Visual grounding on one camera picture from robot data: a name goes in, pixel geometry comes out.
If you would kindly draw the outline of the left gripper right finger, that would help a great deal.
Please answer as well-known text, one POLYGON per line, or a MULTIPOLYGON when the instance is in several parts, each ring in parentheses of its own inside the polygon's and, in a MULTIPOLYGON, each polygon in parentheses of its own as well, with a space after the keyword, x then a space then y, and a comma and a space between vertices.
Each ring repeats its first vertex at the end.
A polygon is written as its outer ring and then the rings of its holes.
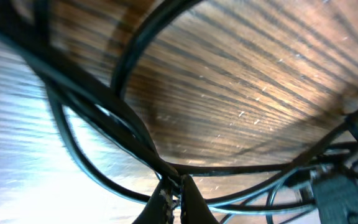
POLYGON ((181 224, 218 224, 190 175, 181 177, 181 224))

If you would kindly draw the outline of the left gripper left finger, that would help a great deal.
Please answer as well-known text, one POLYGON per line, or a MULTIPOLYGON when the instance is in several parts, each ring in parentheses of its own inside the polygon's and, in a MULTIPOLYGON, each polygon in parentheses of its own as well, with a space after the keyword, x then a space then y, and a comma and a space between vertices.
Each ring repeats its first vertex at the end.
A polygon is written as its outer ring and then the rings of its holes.
POLYGON ((133 224, 172 224, 173 206, 172 186, 167 178, 162 178, 133 224))

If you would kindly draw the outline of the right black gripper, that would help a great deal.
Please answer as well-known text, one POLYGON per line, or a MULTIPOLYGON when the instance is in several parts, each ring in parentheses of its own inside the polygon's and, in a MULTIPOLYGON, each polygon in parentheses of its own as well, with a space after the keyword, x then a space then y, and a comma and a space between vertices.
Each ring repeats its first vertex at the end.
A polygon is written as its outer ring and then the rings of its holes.
POLYGON ((312 185, 321 223, 358 223, 358 110, 345 124, 357 140, 354 151, 335 173, 325 175, 312 185))

